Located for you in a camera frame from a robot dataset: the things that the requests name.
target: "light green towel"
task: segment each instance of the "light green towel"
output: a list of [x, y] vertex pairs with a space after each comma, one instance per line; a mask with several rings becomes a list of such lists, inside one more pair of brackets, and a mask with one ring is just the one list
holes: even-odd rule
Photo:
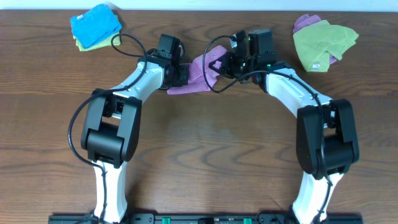
[[[102, 42], [100, 42], [100, 43], [98, 43], [98, 44], [96, 44], [96, 45], [94, 45], [92, 47], [86, 48], [86, 49], [82, 46], [80, 41], [76, 39], [75, 36], [73, 36], [73, 39], [76, 39], [76, 46], [79, 48], [80, 51], [88, 51], [88, 50], [98, 49], [98, 48], [101, 48], [101, 47], [111, 46], [112, 37], [115, 36], [116, 34], [119, 34], [119, 32], [111, 35], [107, 39], [104, 39]], [[113, 40], [113, 45], [115, 45], [115, 46], [119, 46], [120, 45], [120, 36], [116, 37]]]
[[298, 57], [308, 72], [327, 72], [330, 54], [341, 60], [343, 53], [355, 44], [358, 34], [353, 29], [330, 25], [322, 20], [304, 27], [293, 35]]

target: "wooden table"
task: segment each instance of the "wooden table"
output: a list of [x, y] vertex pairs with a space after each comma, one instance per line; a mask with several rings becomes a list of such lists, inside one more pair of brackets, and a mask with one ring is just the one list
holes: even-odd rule
[[[95, 88], [111, 88], [136, 58], [111, 47], [79, 52], [71, 16], [83, 11], [0, 11], [0, 223], [46, 223], [56, 212], [95, 207], [95, 175], [69, 149], [67, 128]], [[180, 38], [187, 61], [208, 42], [239, 30], [271, 28], [279, 60], [308, 84], [353, 105], [361, 160], [336, 187], [328, 211], [360, 212], [365, 223], [398, 222], [398, 14], [316, 12], [359, 33], [327, 73], [305, 73], [292, 39], [304, 12], [120, 11], [123, 32], [147, 49], [162, 33]], [[228, 41], [220, 41], [228, 46]], [[139, 53], [123, 39], [123, 50]], [[217, 87], [230, 80], [219, 78]], [[79, 146], [85, 110], [73, 132]], [[159, 213], [286, 210], [302, 170], [294, 116], [253, 84], [168, 96], [142, 109], [139, 147], [128, 164], [131, 207]], [[86, 151], [79, 150], [86, 156]]]

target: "folded cloth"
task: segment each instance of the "folded cloth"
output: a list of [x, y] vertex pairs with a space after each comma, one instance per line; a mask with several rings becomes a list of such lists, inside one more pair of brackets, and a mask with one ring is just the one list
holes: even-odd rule
[[296, 51], [308, 72], [327, 72], [330, 55], [341, 60], [343, 53], [355, 44], [358, 34], [353, 29], [320, 21], [293, 35]]
[[[96, 44], [96, 45], [94, 45], [92, 47], [89, 47], [89, 48], [84, 48], [82, 46], [82, 44], [80, 43], [80, 41], [76, 40], [76, 46], [79, 48], [79, 51], [89, 51], [89, 50], [94, 50], [94, 49], [98, 49], [98, 48], [102, 48], [102, 47], [106, 47], [106, 46], [111, 46], [112, 37], [115, 36], [116, 34], [119, 34], [119, 32], [111, 35], [107, 39], [104, 39], [102, 42], [100, 42], [100, 43], [98, 43], [98, 44]], [[113, 45], [115, 45], [115, 46], [119, 46], [120, 45], [120, 36], [114, 38]]]
[[99, 4], [90, 11], [70, 18], [73, 35], [83, 48], [92, 47], [122, 28], [118, 18], [105, 4]]
[[[304, 14], [300, 16], [294, 23], [293, 34], [295, 34], [300, 29], [303, 29], [304, 27], [310, 26], [319, 21], [321, 21], [321, 18], [318, 15], [310, 16], [308, 14]], [[330, 55], [329, 58], [330, 64], [337, 62], [337, 59], [333, 55]]]
[[[219, 45], [213, 48], [211, 51], [206, 53], [205, 57], [205, 72], [206, 79], [210, 86], [214, 86], [217, 82], [217, 76], [219, 75], [217, 72], [213, 71], [209, 68], [209, 63], [218, 59], [226, 53], [226, 49]], [[188, 85], [181, 87], [172, 87], [167, 90], [167, 94], [176, 95], [176, 94], [184, 94], [184, 93], [196, 93], [200, 91], [210, 91], [210, 88], [207, 86], [205, 77], [203, 76], [203, 54], [193, 60], [189, 67], [188, 74]], [[219, 68], [221, 66], [221, 62], [216, 62], [214, 64], [215, 68]]]

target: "brown table surface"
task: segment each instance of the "brown table surface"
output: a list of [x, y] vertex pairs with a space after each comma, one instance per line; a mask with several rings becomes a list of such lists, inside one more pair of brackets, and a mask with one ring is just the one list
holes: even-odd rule
[[[0, 223], [45, 223], [95, 207], [92, 167], [70, 151], [67, 128], [95, 88], [111, 88], [136, 58], [111, 47], [79, 52], [71, 16], [83, 11], [0, 11]], [[353, 105], [361, 159], [337, 185], [329, 212], [359, 212], [365, 223], [398, 222], [398, 14], [316, 12], [359, 33], [327, 73], [305, 73], [292, 26], [304, 12], [120, 11], [123, 32], [146, 49], [179, 37], [187, 61], [218, 35], [271, 28], [279, 60], [334, 99]], [[123, 50], [139, 53], [123, 38]], [[228, 41], [220, 42], [228, 46]], [[217, 87], [230, 80], [219, 78]], [[80, 145], [85, 110], [73, 137]], [[288, 209], [302, 180], [296, 121], [253, 84], [169, 96], [142, 108], [139, 146], [128, 164], [127, 201], [159, 213], [257, 213]], [[79, 150], [86, 157], [86, 151]]]

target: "white tag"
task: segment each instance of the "white tag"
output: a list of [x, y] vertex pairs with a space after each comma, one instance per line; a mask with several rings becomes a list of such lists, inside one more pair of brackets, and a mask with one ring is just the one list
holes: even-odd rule
[[312, 65], [312, 70], [313, 70], [313, 71], [318, 71], [318, 70], [319, 70], [319, 67], [321, 67], [321, 63], [320, 63], [320, 62], [314, 63], [314, 64]]

